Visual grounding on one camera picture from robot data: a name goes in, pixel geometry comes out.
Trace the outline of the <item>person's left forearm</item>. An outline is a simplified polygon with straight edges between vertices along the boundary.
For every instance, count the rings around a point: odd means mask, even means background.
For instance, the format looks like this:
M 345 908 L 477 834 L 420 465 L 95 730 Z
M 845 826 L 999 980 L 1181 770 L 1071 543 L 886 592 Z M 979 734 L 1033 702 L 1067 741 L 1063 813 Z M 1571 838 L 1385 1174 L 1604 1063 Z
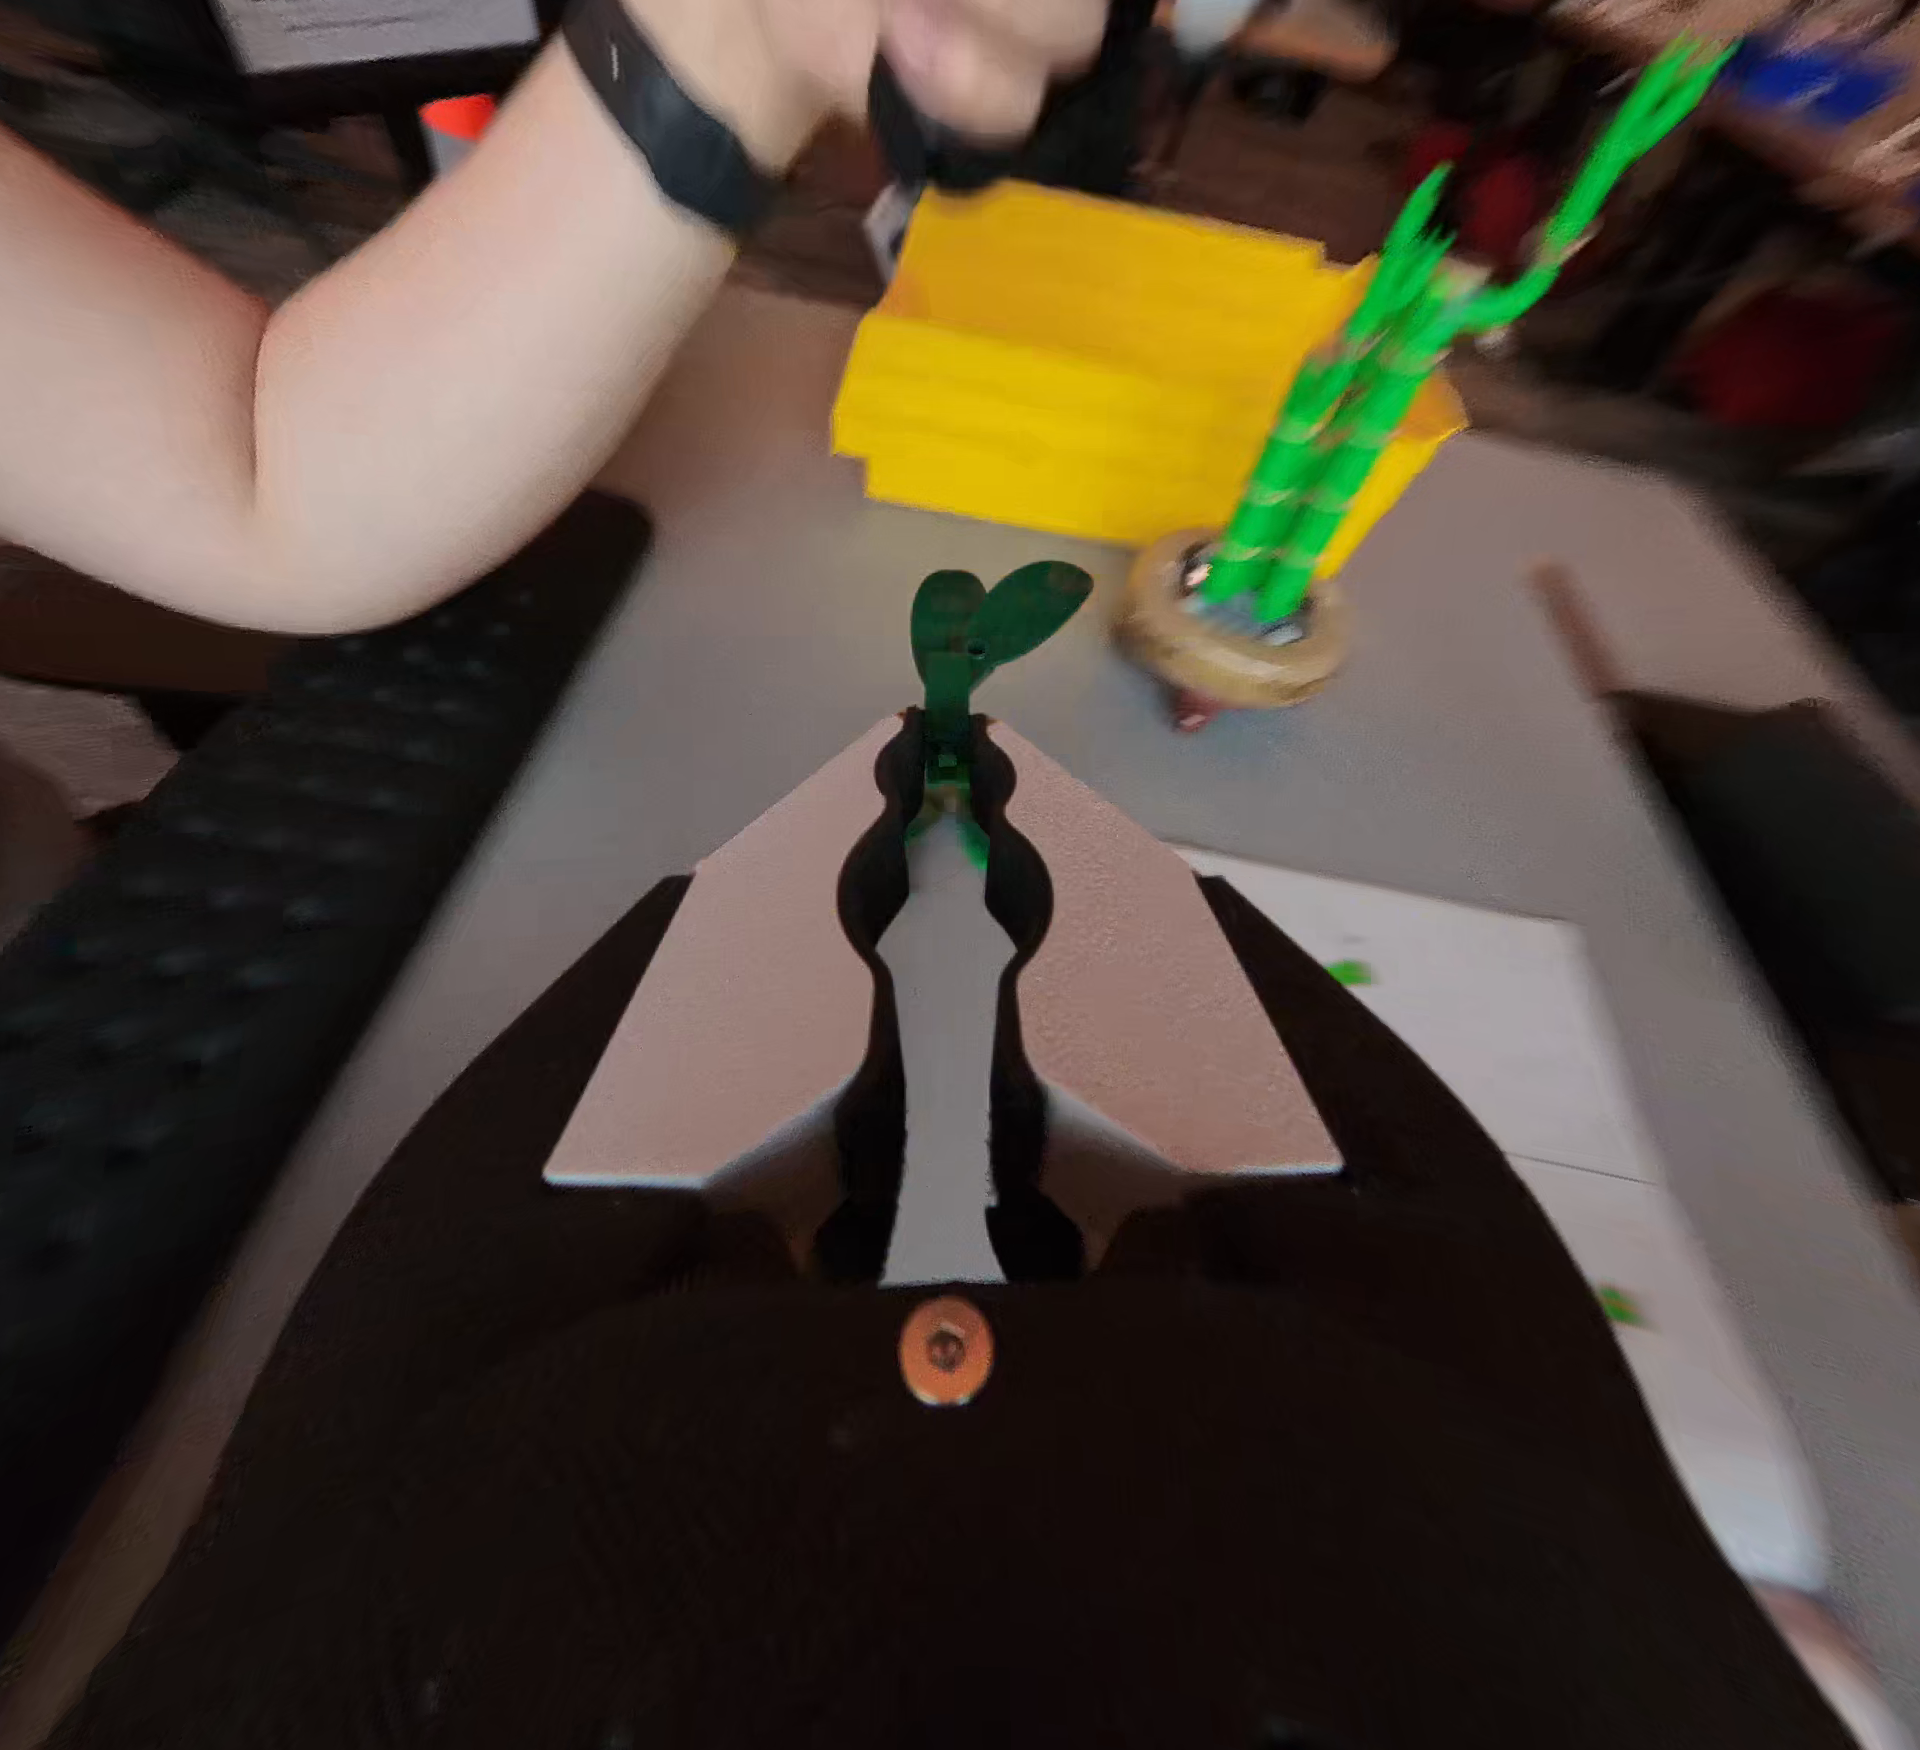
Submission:
M 590 485 L 729 264 L 563 49 L 275 311 L 3 134 L 3 548 L 219 627 L 391 627 Z

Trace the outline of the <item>white paper sheet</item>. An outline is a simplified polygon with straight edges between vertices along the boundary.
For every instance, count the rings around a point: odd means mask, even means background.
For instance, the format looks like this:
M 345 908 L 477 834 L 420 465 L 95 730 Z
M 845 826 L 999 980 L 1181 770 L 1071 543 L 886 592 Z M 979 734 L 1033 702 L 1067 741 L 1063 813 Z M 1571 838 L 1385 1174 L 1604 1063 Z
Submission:
M 1383 883 L 1180 849 L 1348 987 L 1474 1114 L 1555 1225 L 1588 1285 L 1627 1289 L 1619 1330 L 1659 1437 L 1724 1559 L 1821 1597 L 1829 1517 L 1788 1413 L 1665 1183 L 1580 930 Z

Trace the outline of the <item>green lego leaf piece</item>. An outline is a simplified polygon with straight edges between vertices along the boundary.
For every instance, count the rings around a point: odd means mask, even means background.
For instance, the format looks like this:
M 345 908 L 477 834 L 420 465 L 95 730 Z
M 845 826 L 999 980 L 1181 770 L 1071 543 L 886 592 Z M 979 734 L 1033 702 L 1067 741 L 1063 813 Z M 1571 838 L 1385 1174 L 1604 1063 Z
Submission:
M 1087 597 L 1092 571 L 1061 562 L 1019 564 L 994 587 L 964 567 L 924 575 L 908 605 L 924 795 L 906 838 L 951 822 L 974 869 L 986 869 L 986 834 L 974 819 L 974 688 L 1050 640 Z

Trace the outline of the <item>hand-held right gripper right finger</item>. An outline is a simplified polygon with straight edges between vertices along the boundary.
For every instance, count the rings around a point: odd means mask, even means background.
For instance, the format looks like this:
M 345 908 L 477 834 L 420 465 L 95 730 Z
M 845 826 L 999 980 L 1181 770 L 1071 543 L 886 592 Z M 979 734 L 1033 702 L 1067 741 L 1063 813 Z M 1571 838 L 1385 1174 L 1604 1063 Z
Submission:
M 1331 1178 L 1342 1150 L 1189 862 L 975 724 L 982 908 L 1010 942 L 986 1074 L 1004 1276 L 1078 1276 L 1141 1209 Z

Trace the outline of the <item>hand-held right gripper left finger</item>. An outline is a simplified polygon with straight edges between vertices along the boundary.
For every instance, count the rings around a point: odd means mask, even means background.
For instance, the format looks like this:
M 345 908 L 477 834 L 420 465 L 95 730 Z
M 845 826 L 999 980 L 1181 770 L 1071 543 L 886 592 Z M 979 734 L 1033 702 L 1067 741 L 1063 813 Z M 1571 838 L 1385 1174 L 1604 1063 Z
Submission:
M 671 889 L 671 913 L 541 1165 L 766 1217 L 826 1280 L 881 1280 L 901 1052 L 881 936 L 906 899 L 916 710 L 878 718 Z

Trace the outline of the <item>black perforated panel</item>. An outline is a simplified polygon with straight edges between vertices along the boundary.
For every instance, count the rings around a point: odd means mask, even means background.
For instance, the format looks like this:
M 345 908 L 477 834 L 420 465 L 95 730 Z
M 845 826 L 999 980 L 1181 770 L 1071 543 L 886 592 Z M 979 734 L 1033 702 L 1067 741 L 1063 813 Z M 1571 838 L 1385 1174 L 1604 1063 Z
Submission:
M 3 948 L 3 1644 L 652 536 L 291 644 Z

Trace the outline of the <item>black wristband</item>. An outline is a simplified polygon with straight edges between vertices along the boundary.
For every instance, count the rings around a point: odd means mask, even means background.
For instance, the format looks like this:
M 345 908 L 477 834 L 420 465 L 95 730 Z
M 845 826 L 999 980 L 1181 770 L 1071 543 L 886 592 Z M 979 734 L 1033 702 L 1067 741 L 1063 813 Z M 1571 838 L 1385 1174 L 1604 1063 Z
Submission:
M 659 58 L 622 0 L 571 0 L 561 42 L 663 204 L 745 242 L 781 201 L 781 177 Z

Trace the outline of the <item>small red object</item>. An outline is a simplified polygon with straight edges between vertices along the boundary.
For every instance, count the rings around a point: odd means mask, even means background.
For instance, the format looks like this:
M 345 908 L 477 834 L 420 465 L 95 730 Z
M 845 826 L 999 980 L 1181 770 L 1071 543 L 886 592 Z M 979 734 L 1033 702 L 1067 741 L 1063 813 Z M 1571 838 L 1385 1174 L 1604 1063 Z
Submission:
M 429 177 L 454 172 L 491 134 L 492 115 L 491 91 L 420 102 L 415 121 Z

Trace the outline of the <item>yellow plastic bin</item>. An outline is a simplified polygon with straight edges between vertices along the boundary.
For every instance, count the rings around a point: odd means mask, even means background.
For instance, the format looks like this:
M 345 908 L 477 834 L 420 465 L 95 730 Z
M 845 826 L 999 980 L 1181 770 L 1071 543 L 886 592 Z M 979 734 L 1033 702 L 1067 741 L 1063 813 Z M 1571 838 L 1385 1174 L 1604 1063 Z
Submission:
M 1369 271 L 1019 181 L 924 191 L 851 341 L 830 447 L 906 508 L 1132 548 L 1214 537 Z

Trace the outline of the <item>lego bamboo plant model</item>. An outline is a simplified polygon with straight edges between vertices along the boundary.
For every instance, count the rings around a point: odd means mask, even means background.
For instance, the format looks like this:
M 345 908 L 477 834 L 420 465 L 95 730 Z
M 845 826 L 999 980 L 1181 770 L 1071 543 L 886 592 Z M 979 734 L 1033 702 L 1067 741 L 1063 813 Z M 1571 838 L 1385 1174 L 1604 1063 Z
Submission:
M 1157 682 L 1180 734 L 1238 707 L 1287 707 L 1331 682 L 1343 657 L 1322 562 L 1412 402 L 1467 341 L 1528 317 L 1590 239 L 1626 177 L 1712 91 L 1738 42 L 1679 35 L 1639 72 L 1598 131 L 1515 278 L 1451 257 L 1438 161 L 1392 219 L 1348 317 L 1292 371 L 1214 537 L 1147 548 L 1115 616 L 1119 652 Z

